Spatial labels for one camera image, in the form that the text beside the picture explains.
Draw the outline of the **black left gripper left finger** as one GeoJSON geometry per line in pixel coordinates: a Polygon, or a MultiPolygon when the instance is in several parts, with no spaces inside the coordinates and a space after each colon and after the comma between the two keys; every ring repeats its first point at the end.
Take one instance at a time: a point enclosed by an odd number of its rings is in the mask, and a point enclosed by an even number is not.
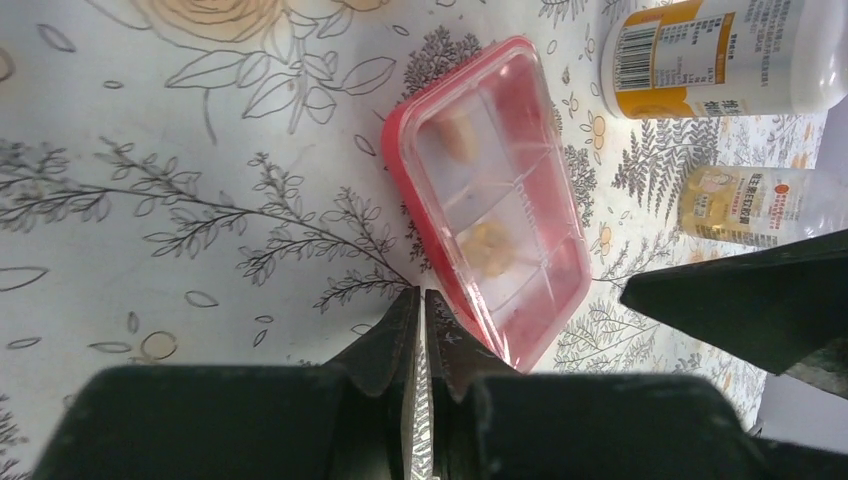
{"type": "Polygon", "coordinates": [[[421,291],[319,366],[122,366],[94,375],[37,479],[407,479],[421,291]]]}

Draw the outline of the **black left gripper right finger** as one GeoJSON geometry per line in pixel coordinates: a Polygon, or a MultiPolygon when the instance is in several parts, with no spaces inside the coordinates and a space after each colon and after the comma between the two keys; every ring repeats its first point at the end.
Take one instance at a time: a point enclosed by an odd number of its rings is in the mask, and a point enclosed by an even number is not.
{"type": "Polygon", "coordinates": [[[707,380],[520,374],[423,298],[439,479],[843,479],[845,455],[747,433],[707,380]]]}

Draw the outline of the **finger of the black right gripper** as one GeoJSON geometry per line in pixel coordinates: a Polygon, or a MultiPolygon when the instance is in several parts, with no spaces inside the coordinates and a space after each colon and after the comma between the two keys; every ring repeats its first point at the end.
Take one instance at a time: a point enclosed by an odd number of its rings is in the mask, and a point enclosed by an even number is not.
{"type": "Polygon", "coordinates": [[[789,368],[786,375],[821,391],[847,398],[847,338],[832,340],[789,368]]]}
{"type": "Polygon", "coordinates": [[[640,273],[620,302],[781,374],[847,336],[847,233],[640,273]]]}

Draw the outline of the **clear capsule bottle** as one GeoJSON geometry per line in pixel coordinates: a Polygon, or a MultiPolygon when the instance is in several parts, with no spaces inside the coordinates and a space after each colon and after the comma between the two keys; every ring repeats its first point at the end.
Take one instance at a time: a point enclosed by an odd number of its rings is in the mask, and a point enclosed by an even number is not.
{"type": "Polygon", "coordinates": [[[688,177],[679,223],[689,235],[772,248],[847,228],[847,180],[815,169],[703,166],[688,177]]]}

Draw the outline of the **white pill bottle orange label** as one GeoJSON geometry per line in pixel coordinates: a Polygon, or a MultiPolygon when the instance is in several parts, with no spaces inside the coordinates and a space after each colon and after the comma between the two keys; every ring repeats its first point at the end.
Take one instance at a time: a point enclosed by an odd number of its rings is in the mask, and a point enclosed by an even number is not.
{"type": "Polygon", "coordinates": [[[618,118],[807,115],[847,95],[844,1],[680,1],[614,24],[599,68],[618,118]]]}

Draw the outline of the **red pill organizer box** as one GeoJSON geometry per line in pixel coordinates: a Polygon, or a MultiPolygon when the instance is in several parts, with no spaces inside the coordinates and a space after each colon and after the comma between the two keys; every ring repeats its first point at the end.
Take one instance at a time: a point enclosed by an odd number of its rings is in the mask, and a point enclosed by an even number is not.
{"type": "Polygon", "coordinates": [[[397,105],[381,145],[462,325],[531,370],[591,282],[536,47],[523,36],[485,47],[397,105]]]}

